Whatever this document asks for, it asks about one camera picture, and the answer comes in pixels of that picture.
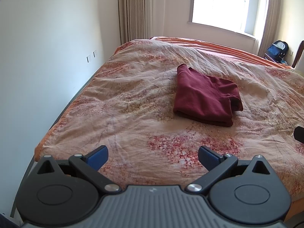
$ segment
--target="blue backpack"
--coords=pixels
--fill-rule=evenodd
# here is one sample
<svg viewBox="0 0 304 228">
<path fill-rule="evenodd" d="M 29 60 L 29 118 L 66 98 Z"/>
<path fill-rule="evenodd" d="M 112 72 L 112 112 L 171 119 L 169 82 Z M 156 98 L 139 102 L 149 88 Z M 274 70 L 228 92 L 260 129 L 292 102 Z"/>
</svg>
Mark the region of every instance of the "blue backpack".
<svg viewBox="0 0 304 228">
<path fill-rule="evenodd" d="M 268 48 L 267 54 L 277 62 L 281 63 L 283 57 L 287 54 L 288 49 L 289 47 L 286 42 L 278 40 Z"/>
</svg>

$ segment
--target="maroon garment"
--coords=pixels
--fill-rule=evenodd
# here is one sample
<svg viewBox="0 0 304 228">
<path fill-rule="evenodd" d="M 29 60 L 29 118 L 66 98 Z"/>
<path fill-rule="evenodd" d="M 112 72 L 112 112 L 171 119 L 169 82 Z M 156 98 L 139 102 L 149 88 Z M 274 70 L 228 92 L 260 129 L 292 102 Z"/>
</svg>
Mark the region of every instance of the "maroon garment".
<svg viewBox="0 0 304 228">
<path fill-rule="evenodd" d="M 186 64 L 177 67 L 173 112 L 208 124 L 231 127 L 232 112 L 242 111 L 238 86 L 232 81 L 203 75 Z"/>
</svg>

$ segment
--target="window sill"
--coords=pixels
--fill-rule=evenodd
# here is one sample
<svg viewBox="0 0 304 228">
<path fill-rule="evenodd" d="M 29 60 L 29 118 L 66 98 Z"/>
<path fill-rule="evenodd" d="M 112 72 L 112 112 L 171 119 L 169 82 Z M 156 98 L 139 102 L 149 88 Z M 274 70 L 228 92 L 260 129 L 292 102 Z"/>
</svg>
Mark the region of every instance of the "window sill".
<svg viewBox="0 0 304 228">
<path fill-rule="evenodd" d="M 198 26 L 202 26 L 202 27 L 211 27 L 211 28 L 215 28 L 215 29 L 218 29 L 218 30 L 222 30 L 222 31 L 225 31 L 225 32 L 229 32 L 229 33 L 233 33 L 233 34 L 238 34 L 240 36 L 244 36 L 244 37 L 247 37 L 247 38 L 251 38 L 252 40 L 256 40 L 255 36 L 253 35 L 250 35 L 248 33 L 245 33 L 245 32 L 235 32 L 235 31 L 231 31 L 231 30 L 227 30 L 227 29 L 224 29 L 224 28 L 220 28 L 220 27 L 215 27 L 215 26 L 210 26 L 210 25 L 205 25 L 205 24 L 200 24 L 200 23 L 194 23 L 194 22 L 187 22 L 187 24 L 190 24 L 190 25 L 198 25 Z"/>
</svg>

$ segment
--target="bed sheet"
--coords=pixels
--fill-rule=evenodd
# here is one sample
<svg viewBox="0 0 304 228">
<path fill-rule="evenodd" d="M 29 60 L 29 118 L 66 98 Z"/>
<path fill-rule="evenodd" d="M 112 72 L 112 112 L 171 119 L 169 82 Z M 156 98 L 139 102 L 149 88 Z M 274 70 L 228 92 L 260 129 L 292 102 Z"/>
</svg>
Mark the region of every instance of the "bed sheet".
<svg viewBox="0 0 304 228">
<path fill-rule="evenodd" d="M 36 161 L 44 154 L 87 154 L 104 144 L 109 160 L 100 172 L 122 187 L 184 187 L 207 172 L 197 157 L 206 145 L 245 160 L 264 155 L 292 199 L 303 197 L 304 145 L 292 133 L 304 125 L 304 78 L 249 53 L 182 45 L 183 40 L 133 40 L 119 47 L 36 147 Z M 182 63 L 238 85 L 244 111 L 235 112 L 232 127 L 173 114 Z"/>
</svg>

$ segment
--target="sheer white curtain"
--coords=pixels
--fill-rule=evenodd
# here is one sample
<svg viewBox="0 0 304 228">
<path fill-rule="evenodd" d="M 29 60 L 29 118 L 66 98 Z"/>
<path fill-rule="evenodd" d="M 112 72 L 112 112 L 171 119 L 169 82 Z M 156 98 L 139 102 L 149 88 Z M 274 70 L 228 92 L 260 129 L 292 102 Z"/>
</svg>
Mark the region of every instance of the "sheer white curtain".
<svg viewBox="0 0 304 228">
<path fill-rule="evenodd" d="M 253 53 L 264 57 L 267 49 L 274 42 L 281 8 L 281 0 L 265 0 L 265 9 L 258 12 L 255 29 L 256 42 Z"/>
<path fill-rule="evenodd" d="M 162 36 L 165 0 L 118 0 L 121 43 Z"/>
</svg>

